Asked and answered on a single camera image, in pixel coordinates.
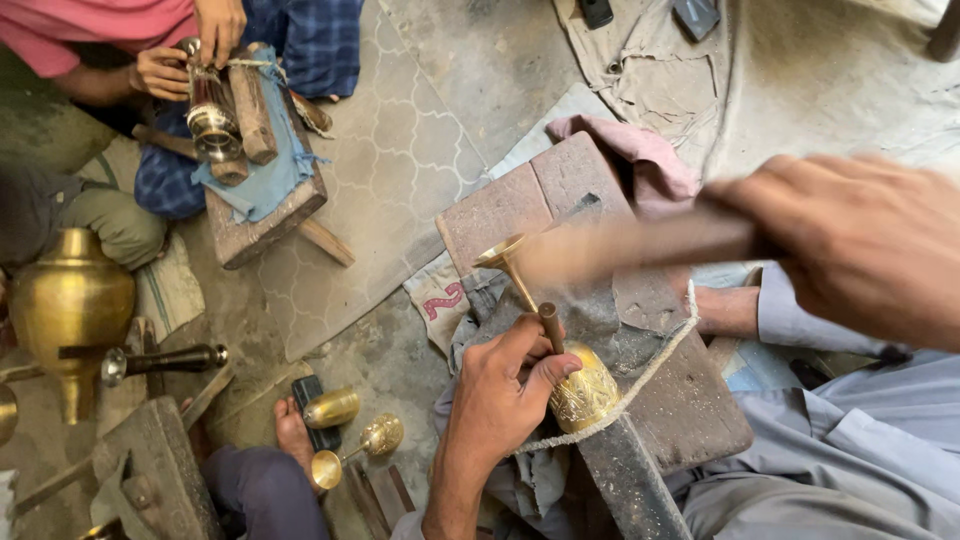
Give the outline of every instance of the checkered cloth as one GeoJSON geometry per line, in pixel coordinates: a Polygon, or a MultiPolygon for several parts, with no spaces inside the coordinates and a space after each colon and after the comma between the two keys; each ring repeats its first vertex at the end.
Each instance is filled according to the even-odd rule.
{"type": "MultiPolygon", "coordinates": [[[[360,9],[363,0],[244,0],[243,41],[264,41],[283,57],[291,89],[304,97],[353,93],[360,73],[360,9]]],[[[156,128],[190,137],[187,105],[165,102],[156,128]]],[[[206,206],[204,188],[190,180],[193,160],[154,145],[143,148],[133,196],[144,209],[170,219],[206,206]]]]}

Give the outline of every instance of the wooden workbench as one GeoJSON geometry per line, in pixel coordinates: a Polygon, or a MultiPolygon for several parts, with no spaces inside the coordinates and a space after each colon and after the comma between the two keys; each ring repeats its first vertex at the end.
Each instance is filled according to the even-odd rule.
{"type": "MultiPolygon", "coordinates": [[[[633,214],[614,168],[590,136],[579,133],[443,212],[437,229],[464,277],[482,252],[511,234],[543,230],[588,193],[600,198],[605,215],[633,214]]],[[[660,270],[616,276],[613,292],[621,322],[631,326],[667,333],[685,318],[680,298],[660,270]]],[[[638,473],[642,467],[632,469],[624,459],[629,456],[610,452],[611,446],[635,449],[629,454],[636,459],[648,455],[667,475],[751,445],[753,432],[721,378],[721,369],[711,365],[703,340],[692,332],[630,405],[629,417],[580,444],[594,480],[608,488],[601,489],[605,498],[606,492],[634,493],[632,482],[642,477],[638,473]],[[636,435],[640,441],[619,440],[636,435]],[[610,444],[594,440],[614,436],[618,439],[610,444]]],[[[636,512],[617,515],[614,500],[609,498],[608,506],[624,536],[649,537],[639,532],[636,512]],[[631,527],[639,536],[630,535],[635,531],[631,527]]]]}

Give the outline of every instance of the bare foot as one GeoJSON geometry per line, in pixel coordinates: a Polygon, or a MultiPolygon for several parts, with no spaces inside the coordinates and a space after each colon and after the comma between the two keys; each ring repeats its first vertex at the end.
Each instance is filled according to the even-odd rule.
{"type": "MultiPolygon", "coordinates": [[[[183,400],[183,403],[180,404],[180,414],[183,414],[192,403],[193,398],[183,400]]],[[[190,427],[186,435],[190,439],[190,449],[193,450],[193,455],[197,459],[197,465],[203,464],[213,454],[213,444],[206,434],[204,423],[198,420],[190,427]]]]}
{"type": "Polygon", "coordinates": [[[293,396],[286,400],[276,400],[274,404],[274,416],[276,417],[276,442],[281,450],[292,455],[300,467],[303,468],[306,477],[310,479],[310,485],[313,491],[320,491],[320,486],[313,481],[313,473],[310,470],[310,462],[313,460],[313,445],[306,435],[306,425],[303,423],[303,417],[297,409],[297,402],[293,396]]]}

